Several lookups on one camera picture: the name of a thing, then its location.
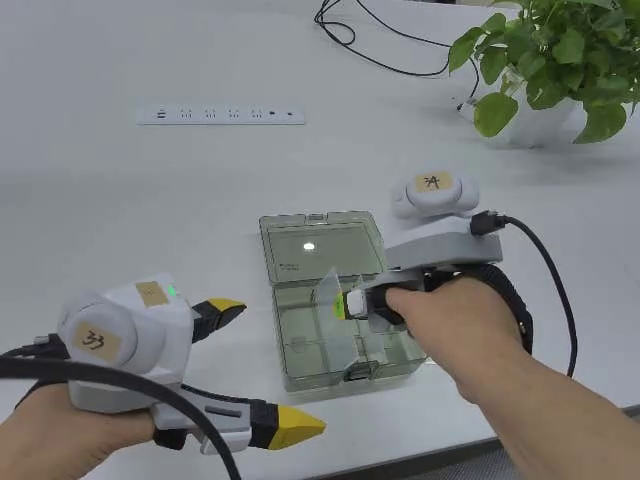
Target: power strip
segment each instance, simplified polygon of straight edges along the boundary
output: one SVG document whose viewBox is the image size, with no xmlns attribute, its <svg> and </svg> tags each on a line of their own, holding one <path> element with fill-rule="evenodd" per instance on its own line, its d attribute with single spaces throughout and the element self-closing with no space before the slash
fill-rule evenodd
<svg viewBox="0 0 640 480">
<path fill-rule="evenodd" d="M 139 109 L 138 125 L 304 125 L 296 108 L 175 105 Z"/>
</svg>

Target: white tabletop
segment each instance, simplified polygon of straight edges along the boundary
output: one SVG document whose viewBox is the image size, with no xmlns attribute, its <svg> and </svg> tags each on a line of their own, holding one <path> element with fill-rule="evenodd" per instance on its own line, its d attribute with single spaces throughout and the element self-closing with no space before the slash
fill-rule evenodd
<svg viewBox="0 0 640 480">
<path fill-rule="evenodd" d="M 258 218 L 369 210 L 393 229 L 390 185 L 427 166 L 476 177 L 482 205 L 529 223 L 557 260 L 574 307 L 576 378 L 624 407 L 640 403 L 640 180 L 637 119 L 595 146 L 518 150 L 478 137 L 452 108 L 468 67 L 424 80 L 383 71 L 332 44 L 311 0 L 11 0 L 0 7 L 0 347 L 55 329 L 78 291 L 172 272 L 195 300 L 249 309 L 194 347 L 188 381 L 219 393 L 304 404 L 321 437 L 236 455 L 246 478 L 299 479 L 493 436 L 435 365 L 353 395 L 285 393 Z M 487 9 L 368 0 L 386 20 L 452 41 Z M 415 45 L 353 6 L 360 48 L 416 70 L 446 49 Z M 136 106 L 252 102 L 301 107 L 305 126 L 138 127 Z M 568 339 L 544 264 L 517 232 L 504 268 L 535 318 L 535 356 L 565 369 Z M 25 383 L 2 385 L 6 416 Z M 225 478 L 195 445 L 114 455 L 106 478 Z"/>
</svg>

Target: transparent plastic container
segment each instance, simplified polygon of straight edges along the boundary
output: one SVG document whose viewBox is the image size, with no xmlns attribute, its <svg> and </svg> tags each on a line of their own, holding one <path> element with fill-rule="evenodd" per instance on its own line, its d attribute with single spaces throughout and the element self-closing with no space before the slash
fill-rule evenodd
<svg viewBox="0 0 640 480">
<path fill-rule="evenodd" d="M 300 391 L 415 371 L 426 359 L 405 329 L 373 333 L 332 313 L 340 291 L 385 269 L 368 212 L 260 219 L 285 388 Z"/>
</svg>

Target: human hand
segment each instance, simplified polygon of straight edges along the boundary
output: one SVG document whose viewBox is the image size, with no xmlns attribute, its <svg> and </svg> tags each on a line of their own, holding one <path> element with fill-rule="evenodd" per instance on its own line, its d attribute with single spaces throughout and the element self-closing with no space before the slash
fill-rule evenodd
<svg viewBox="0 0 640 480">
<path fill-rule="evenodd" d="M 153 433 L 147 411 L 85 412 L 71 404 L 66 384 L 42 387 L 0 425 L 0 478 L 76 480 Z"/>
<path fill-rule="evenodd" d="M 415 340 L 475 403 L 465 377 L 483 360 L 525 353 L 511 310 L 491 287 L 472 278 L 448 282 L 434 292 L 387 290 L 387 304 L 406 321 Z"/>
</svg>

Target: black cable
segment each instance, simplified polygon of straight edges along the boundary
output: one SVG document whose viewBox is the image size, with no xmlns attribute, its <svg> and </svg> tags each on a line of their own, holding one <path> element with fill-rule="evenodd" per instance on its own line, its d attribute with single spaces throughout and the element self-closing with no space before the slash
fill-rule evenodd
<svg viewBox="0 0 640 480">
<path fill-rule="evenodd" d="M 569 341 L 571 342 L 571 353 L 569 356 L 569 367 L 567 368 L 567 376 L 573 377 L 573 371 L 576 368 L 576 359 L 578 357 L 578 335 L 576 333 L 576 322 L 573 318 L 573 311 L 571 310 L 571 304 L 569 303 L 569 297 L 567 296 L 567 292 L 564 289 L 564 285 L 562 284 L 562 279 L 560 278 L 560 273 L 558 273 L 558 269 L 556 268 L 555 263 L 551 259 L 551 255 L 543 245 L 542 241 L 538 238 L 538 236 L 533 233 L 524 222 L 521 222 L 517 218 L 504 216 L 505 224 L 511 224 L 514 227 L 520 229 L 522 233 L 524 233 L 529 240 L 533 242 L 536 246 L 540 255 L 544 259 L 544 263 L 547 264 L 547 268 L 549 269 L 549 273 L 551 273 L 551 277 L 553 278 L 553 283 L 556 285 L 556 290 L 558 291 L 558 296 L 560 297 L 560 301 L 562 302 L 562 308 L 564 309 L 564 314 L 567 317 L 567 328 L 569 329 Z"/>
<path fill-rule="evenodd" d="M 556 286 L 558 296 L 560 297 L 560 301 L 562 302 L 562 308 L 564 309 L 565 317 L 567 318 L 567 329 L 569 330 L 569 341 L 571 343 L 567 376 L 573 377 L 573 372 L 576 368 L 576 360 L 578 358 L 578 335 L 576 332 L 576 322 L 573 318 L 573 311 L 571 310 L 569 297 L 567 296 L 567 292 L 564 289 L 562 279 L 560 278 L 560 273 L 558 273 L 558 269 L 556 268 L 551 255 L 547 251 L 542 241 L 524 222 L 518 220 L 517 218 L 508 217 L 506 215 L 498 215 L 497 213 L 490 211 L 485 211 L 473 215 L 473 217 L 471 217 L 470 229 L 472 235 L 486 235 L 488 233 L 500 230 L 506 225 L 513 225 L 514 227 L 522 231 L 527 237 L 529 237 L 529 240 L 531 240 L 531 242 L 540 252 L 540 255 L 542 255 L 544 263 L 546 263 L 547 268 L 549 269 L 549 273 L 551 273 L 551 278 L 553 278 L 553 283 Z"/>
<path fill-rule="evenodd" d="M 449 59 L 447 58 L 446 63 L 444 64 L 444 66 L 435 72 L 428 72 L 428 73 L 417 73 L 417 72 L 410 72 L 408 70 L 402 70 L 396 67 L 393 67 L 391 65 L 387 65 L 379 60 L 376 60 L 373 57 L 370 57 L 368 55 L 365 55 L 364 53 L 356 50 L 355 48 L 353 48 L 351 45 L 353 45 L 356 41 L 356 32 L 355 30 L 347 25 L 344 22 L 339 22 L 339 21 L 327 21 L 324 18 L 325 13 L 327 13 L 329 10 L 331 10 L 333 7 L 335 7 L 337 4 L 339 4 L 340 2 L 342 2 L 343 0 L 323 0 L 322 4 L 320 6 L 320 9 L 318 10 L 318 12 L 316 13 L 315 17 L 313 18 L 313 21 L 315 22 L 316 25 L 318 25 L 320 28 L 322 28 L 322 30 L 327 34 L 327 36 L 335 43 L 337 43 L 338 45 L 340 45 L 341 47 L 346 48 L 347 50 L 349 50 L 350 52 L 358 55 L 360 58 L 363 58 L 364 60 L 374 63 L 382 68 L 385 68 L 387 70 L 391 70 L 392 72 L 396 72 L 396 73 L 400 73 L 402 75 L 408 75 L 411 77 L 434 77 L 437 75 L 440 75 L 441 73 L 445 72 L 447 67 L 449 66 Z M 436 42 L 434 40 L 429 40 L 427 38 L 421 38 L 421 37 L 416 37 L 414 35 L 410 35 L 408 33 L 402 32 L 392 26 L 390 26 L 388 23 L 382 21 L 380 19 L 380 17 L 378 17 L 376 14 L 374 14 L 367 6 L 364 5 L 364 3 L 362 3 L 362 0 L 356 0 L 356 3 L 365 11 L 367 12 L 367 14 L 372 17 L 375 21 L 377 21 L 380 25 L 382 25 L 383 27 L 387 28 L 388 30 L 392 31 L 393 33 L 396 33 L 397 35 L 400 35 L 402 37 L 405 38 L 409 38 L 412 40 L 416 40 L 418 42 L 424 42 L 424 43 L 428 43 L 430 45 L 435 45 L 438 47 L 445 47 L 445 48 L 451 48 L 451 45 L 446 44 L 446 43 L 441 43 L 441 42 Z M 338 37 L 335 33 L 333 33 L 328 27 L 340 27 L 345 29 L 346 31 L 349 32 L 350 34 L 350 39 L 349 40 L 342 40 L 340 39 L 340 37 Z M 480 73 L 478 72 L 478 66 L 476 65 L 476 62 L 473 59 L 469 59 L 471 60 L 471 64 L 473 65 L 473 69 L 475 71 L 475 75 L 476 75 L 476 80 L 473 86 L 473 90 L 471 91 L 471 94 L 469 95 L 469 97 L 473 97 L 476 94 L 476 91 L 478 90 L 478 85 L 480 84 Z"/>
<path fill-rule="evenodd" d="M 240 480 L 240 472 L 220 432 L 197 407 L 170 388 L 132 373 L 113 368 L 51 359 L 0 357 L 0 378 L 40 379 L 65 382 L 80 380 L 126 388 L 166 403 L 189 417 L 218 451 L 231 480 Z"/>
<path fill-rule="evenodd" d="M 22 347 L 13 348 L 8 352 L 4 352 L 1 357 L 32 357 L 34 354 L 34 345 L 24 345 Z"/>
</svg>

